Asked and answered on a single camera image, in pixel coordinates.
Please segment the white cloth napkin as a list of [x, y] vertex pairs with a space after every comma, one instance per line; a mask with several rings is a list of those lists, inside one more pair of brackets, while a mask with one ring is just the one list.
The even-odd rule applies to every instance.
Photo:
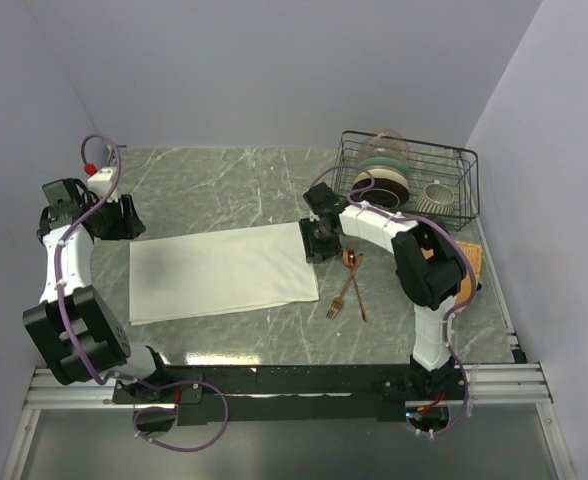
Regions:
[[133, 325], [318, 299], [314, 268], [294, 222], [130, 244]]

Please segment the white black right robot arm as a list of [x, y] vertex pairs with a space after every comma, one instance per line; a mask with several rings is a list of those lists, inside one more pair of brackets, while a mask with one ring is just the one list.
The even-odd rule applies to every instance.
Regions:
[[451, 320], [469, 262], [447, 231], [429, 219], [389, 215], [365, 201], [340, 197], [326, 183], [311, 187], [303, 198], [311, 211], [299, 221], [309, 263], [340, 256], [341, 235], [394, 256], [395, 274], [414, 307], [415, 343], [403, 377], [387, 387], [411, 399], [466, 395], [468, 381], [451, 344]]

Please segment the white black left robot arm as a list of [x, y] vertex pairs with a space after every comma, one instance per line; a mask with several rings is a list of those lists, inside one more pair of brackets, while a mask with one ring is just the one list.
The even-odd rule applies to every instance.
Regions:
[[133, 240], [145, 232], [129, 194], [118, 194], [116, 171], [102, 168], [87, 181], [47, 183], [48, 201], [37, 238], [47, 254], [44, 290], [23, 313], [23, 325], [62, 385], [114, 378], [131, 398], [159, 402], [172, 377], [159, 353], [129, 341], [121, 323], [92, 284], [97, 240]]

